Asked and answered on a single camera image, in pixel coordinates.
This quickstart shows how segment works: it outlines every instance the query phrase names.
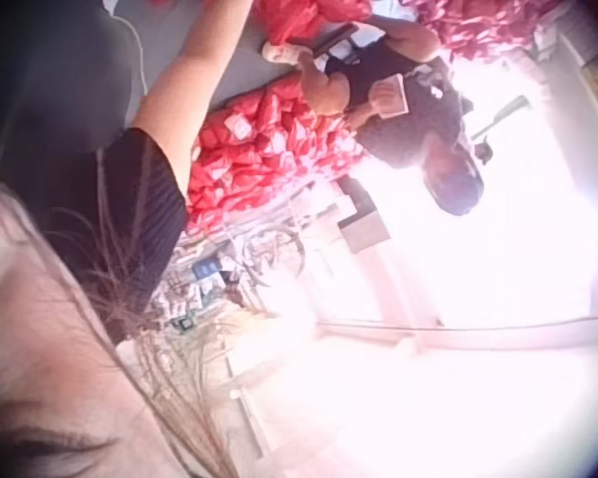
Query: white cable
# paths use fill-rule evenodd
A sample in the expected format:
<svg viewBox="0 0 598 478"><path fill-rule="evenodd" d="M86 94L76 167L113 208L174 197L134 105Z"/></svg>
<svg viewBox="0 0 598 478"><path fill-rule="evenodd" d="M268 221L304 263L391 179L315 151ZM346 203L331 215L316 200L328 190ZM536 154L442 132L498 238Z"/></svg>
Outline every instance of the white cable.
<svg viewBox="0 0 598 478"><path fill-rule="evenodd" d="M131 33L133 33L136 42L138 42L138 49L140 50L140 82L142 83L142 94L146 96L149 92L149 86L147 85L147 77L144 73L144 48L142 47L142 40L140 40L140 34L138 33L138 30L136 30L136 27L133 25L133 23L131 23L126 18L118 17L117 15L112 15L112 18L126 25L129 28L129 30L131 30Z"/></svg>

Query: black sleeve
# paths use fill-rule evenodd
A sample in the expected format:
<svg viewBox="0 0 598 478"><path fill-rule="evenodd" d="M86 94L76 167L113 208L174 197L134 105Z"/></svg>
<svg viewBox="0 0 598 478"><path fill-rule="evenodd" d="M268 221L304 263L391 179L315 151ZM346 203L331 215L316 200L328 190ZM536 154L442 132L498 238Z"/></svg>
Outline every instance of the black sleeve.
<svg viewBox="0 0 598 478"><path fill-rule="evenodd" d="M106 150L56 162L52 175L53 191L36 218L47 240L105 325L111 303L140 314L186 220L163 152L132 128Z"/></svg>

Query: bicycle wheel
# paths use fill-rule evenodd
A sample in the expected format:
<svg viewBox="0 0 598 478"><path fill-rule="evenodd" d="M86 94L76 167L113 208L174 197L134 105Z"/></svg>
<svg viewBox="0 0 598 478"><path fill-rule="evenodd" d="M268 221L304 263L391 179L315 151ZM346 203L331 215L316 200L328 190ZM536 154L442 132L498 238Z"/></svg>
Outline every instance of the bicycle wheel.
<svg viewBox="0 0 598 478"><path fill-rule="evenodd" d="M264 287L272 286L275 273L297 278L306 266L306 249L299 234L282 224L255 228L244 241L242 255L248 275Z"/></svg>

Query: woman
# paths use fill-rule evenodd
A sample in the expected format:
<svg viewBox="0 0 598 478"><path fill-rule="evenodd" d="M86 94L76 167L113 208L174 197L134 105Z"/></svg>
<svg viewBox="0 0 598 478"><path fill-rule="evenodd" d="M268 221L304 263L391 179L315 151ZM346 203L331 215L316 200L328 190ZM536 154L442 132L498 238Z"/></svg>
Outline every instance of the woman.
<svg viewBox="0 0 598 478"><path fill-rule="evenodd" d="M0 191L0 476L190 476L190 456L236 476L205 417L158 419L113 347L184 226L192 144L251 3L210 2L110 146L7 182L22 203Z"/></svg>
<svg viewBox="0 0 598 478"><path fill-rule="evenodd" d="M385 36L358 52L350 65L331 58L325 73L306 47L266 44L262 53L271 62L298 66L304 96L315 111L346 114L368 152L392 167L420 164L439 206L453 215L468 213L483 184L463 138L461 97L439 58L439 37L407 20L373 15L365 23ZM382 104L393 103L401 92L378 82L395 74L404 76L409 112L381 119Z"/></svg>

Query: pile of red bags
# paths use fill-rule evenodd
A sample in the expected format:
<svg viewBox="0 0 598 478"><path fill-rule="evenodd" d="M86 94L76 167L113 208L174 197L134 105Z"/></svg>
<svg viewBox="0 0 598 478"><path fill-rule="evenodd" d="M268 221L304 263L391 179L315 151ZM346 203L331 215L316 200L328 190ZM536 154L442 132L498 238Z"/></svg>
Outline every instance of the pile of red bags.
<svg viewBox="0 0 598 478"><path fill-rule="evenodd" d="M359 22L372 15L371 0L257 0L255 8L272 45L312 38L324 21Z"/></svg>
<svg viewBox="0 0 598 478"><path fill-rule="evenodd" d="M492 60L531 42L542 15L561 0L401 0L455 57Z"/></svg>
<svg viewBox="0 0 598 478"><path fill-rule="evenodd" d="M208 231L229 212L262 206L317 177L335 179L364 156L341 117L318 116L308 107L297 74L210 114L198 143L188 232Z"/></svg>

